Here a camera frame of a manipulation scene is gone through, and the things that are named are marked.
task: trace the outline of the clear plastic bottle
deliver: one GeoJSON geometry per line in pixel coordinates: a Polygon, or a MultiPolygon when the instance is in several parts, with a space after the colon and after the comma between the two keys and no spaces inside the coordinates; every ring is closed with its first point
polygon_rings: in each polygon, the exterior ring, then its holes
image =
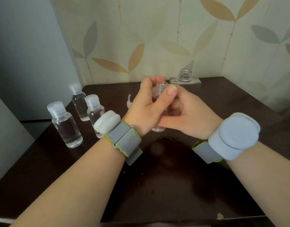
{"type": "Polygon", "coordinates": [[[82,86],[80,83],[70,84],[69,89],[73,95],[71,101],[74,103],[74,106],[78,112],[78,115],[82,121],[89,121],[87,115],[87,105],[85,102],[86,94],[82,92],[82,86]]]}
{"type": "MultiPolygon", "coordinates": [[[[162,92],[167,88],[168,83],[166,82],[158,82],[153,88],[152,88],[152,102],[155,102],[157,98],[162,94],[162,92]]],[[[165,111],[162,113],[162,115],[168,114],[168,108],[165,109],[165,111]]],[[[152,131],[155,132],[162,132],[165,130],[165,127],[161,126],[155,126],[152,131]]]]}
{"type": "Polygon", "coordinates": [[[79,146],[82,141],[82,135],[74,121],[72,115],[66,111],[62,102],[57,101],[47,106],[52,115],[52,123],[59,132],[63,141],[69,148],[79,146]]]}
{"type": "Polygon", "coordinates": [[[192,76],[191,69],[188,68],[181,69],[179,75],[169,78],[169,81],[171,84],[181,85],[191,93],[196,93],[201,87],[201,81],[197,77],[192,76]]]}
{"type": "MultiPolygon", "coordinates": [[[[87,104],[87,114],[90,119],[90,122],[92,126],[94,126],[94,123],[100,118],[104,113],[105,109],[104,107],[100,104],[99,98],[97,95],[89,95],[85,97],[85,101],[87,104]]],[[[101,139],[104,137],[104,135],[100,134],[96,130],[94,130],[96,133],[96,136],[101,139]]]]}

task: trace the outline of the dark wooden table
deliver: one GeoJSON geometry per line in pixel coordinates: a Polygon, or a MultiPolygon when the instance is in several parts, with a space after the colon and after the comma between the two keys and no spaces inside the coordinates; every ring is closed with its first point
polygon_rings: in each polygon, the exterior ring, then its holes
{"type": "MultiPolygon", "coordinates": [[[[224,77],[202,78],[200,98],[220,117],[243,112],[261,125],[260,141],[290,159],[290,122],[224,77]]],[[[135,97],[140,83],[88,85],[105,110],[121,117],[128,94],[135,97]]],[[[72,113],[83,143],[66,147],[53,125],[22,155],[0,180],[0,217],[17,218],[52,182],[97,141],[90,122],[82,122],[73,103],[72,113]]],[[[264,213],[226,163],[205,164],[190,148],[197,141],[177,130],[150,132],[140,145],[141,157],[124,164],[102,222],[173,222],[213,224],[217,214],[225,219],[259,217],[264,213]]]]}

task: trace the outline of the left hand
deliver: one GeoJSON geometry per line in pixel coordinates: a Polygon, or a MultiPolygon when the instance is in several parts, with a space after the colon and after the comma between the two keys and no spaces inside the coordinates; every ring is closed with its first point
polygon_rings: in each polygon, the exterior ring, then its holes
{"type": "Polygon", "coordinates": [[[163,76],[148,76],[141,82],[140,90],[128,109],[123,121],[135,126],[142,137],[147,134],[159,121],[160,115],[172,103],[177,95],[177,87],[170,84],[156,102],[152,102],[152,86],[157,82],[165,82],[163,76]]]}

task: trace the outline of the forearm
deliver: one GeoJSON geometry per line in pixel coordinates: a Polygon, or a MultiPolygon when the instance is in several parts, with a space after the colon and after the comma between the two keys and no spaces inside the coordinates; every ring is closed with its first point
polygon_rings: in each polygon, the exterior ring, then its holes
{"type": "Polygon", "coordinates": [[[227,162],[276,226],[290,226],[290,161],[257,142],[227,162]]]}
{"type": "Polygon", "coordinates": [[[102,138],[14,222],[17,226],[98,226],[125,156],[102,138]]]}

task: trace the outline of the wrist device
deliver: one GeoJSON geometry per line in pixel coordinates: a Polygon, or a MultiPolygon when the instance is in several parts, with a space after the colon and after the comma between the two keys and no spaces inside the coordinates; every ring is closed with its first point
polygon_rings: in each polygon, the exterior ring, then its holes
{"type": "Polygon", "coordinates": [[[120,149],[126,156],[126,163],[131,165],[142,154],[138,145],[141,137],[134,129],[121,120],[120,115],[114,111],[103,114],[95,123],[94,129],[104,134],[112,142],[113,148],[120,149]]]}
{"type": "Polygon", "coordinates": [[[208,141],[197,142],[192,150],[206,163],[233,160],[258,141],[260,125],[246,114],[237,112],[221,122],[208,141]]]}

